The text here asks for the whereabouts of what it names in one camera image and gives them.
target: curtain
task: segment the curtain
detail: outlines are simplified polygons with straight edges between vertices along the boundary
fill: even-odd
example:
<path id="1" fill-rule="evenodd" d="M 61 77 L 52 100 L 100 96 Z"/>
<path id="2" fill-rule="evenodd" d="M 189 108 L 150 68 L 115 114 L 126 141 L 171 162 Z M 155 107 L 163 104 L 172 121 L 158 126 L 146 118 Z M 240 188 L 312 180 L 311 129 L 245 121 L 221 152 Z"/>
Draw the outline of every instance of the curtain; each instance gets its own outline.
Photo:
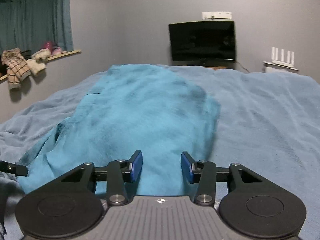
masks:
<path id="1" fill-rule="evenodd" d="M 70 0 L 0 0 L 0 53 L 40 50 L 53 41 L 72 51 Z"/>

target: window sill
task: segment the window sill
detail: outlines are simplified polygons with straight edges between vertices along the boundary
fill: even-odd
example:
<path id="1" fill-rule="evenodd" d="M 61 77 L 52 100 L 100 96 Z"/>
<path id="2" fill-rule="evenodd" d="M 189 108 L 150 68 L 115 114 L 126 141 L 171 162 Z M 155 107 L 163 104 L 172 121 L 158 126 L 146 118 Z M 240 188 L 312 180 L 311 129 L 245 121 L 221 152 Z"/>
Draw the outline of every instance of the window sill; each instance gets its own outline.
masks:
<path id="1" fill-rule="evenodd" d="M 51 60 L 55 60 L 55 59 L 62 58 L 62 57 L 67 57 L 67 56 L 70 56 L 70 55 L 73 55 L 73 54 L 76 54 L 76 53 L 80 53 L 80 52 L 81 52 L 80 49 L 76 49 L 76 50 L 73 50 L 73 51 L 70 51 L 70 52 L 66 52 L 66 53 L 63 53 L 63 54 L 52 56 L 52 57 L 47 58 L 45 63 L 47 63 L 48 61 L 51 61 Z M 4 76 L 0 77 L 0 81 L 6 80 L 7 77 L 8 77 L 8 75 L 4 75 Z"/>

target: white plush toy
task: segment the white plush toy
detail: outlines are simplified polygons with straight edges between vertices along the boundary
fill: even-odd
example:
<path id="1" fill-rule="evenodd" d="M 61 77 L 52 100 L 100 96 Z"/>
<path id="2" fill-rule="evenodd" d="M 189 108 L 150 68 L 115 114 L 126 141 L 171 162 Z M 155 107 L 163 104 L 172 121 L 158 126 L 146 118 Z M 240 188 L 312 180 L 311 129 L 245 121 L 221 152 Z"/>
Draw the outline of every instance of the white plush toy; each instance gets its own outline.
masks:
<path id="1" fill-rule="evenodd" d="M 34 76 L 37 76 L 39 71 L 45 69 L 45 64 L 44 63 L 37 63 L 34 58 L 28 59 L 27 64 L 31 70 L 31 73 Z"/>
<path id="2" fill-rule="evenodd" d="M 51 52 L 48 49 L 41 49 L 37 51 L 35 54 L 33 54 L 31 57 L 34 58 L 35 60 L 43 59 L 45 60 L 46 58 L 51 56 Z"/>

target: black robotic part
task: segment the black robotic part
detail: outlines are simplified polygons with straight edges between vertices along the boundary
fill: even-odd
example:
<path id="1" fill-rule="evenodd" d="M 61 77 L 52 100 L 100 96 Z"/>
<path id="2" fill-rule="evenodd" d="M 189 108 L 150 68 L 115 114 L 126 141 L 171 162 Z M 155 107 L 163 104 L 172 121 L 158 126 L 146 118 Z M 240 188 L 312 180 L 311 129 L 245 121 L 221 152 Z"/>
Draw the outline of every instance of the black robotic part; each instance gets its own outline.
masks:
<path id="1" fill-rule="evenodd" d="M 306 219 L 305 205 L 298 197 L 242 165 L 230 165 L 228 191 L 219 205 L 220 216 L 246 236 L 294 236 Z"/>
<path id="2" fill-rule="evenodd" d="M 81 165 L 27 194 L 16 206 L 21 231 L 37 238 L 68 238 L 93 227 L 103 215 L 94 195 L 94 165 Z"/>

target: flat screen tv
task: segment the flat screen tv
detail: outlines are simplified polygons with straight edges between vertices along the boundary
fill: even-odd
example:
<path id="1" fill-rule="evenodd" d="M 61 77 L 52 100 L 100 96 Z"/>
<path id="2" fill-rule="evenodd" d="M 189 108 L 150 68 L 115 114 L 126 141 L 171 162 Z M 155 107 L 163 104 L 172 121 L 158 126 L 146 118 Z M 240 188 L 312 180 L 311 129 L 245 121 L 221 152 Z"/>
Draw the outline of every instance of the flat screen tv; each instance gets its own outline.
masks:
<path id="1" fill-rule="evenodd" d="M 233 21 L 169 24 L 173 61 L 236 60 Z"/>

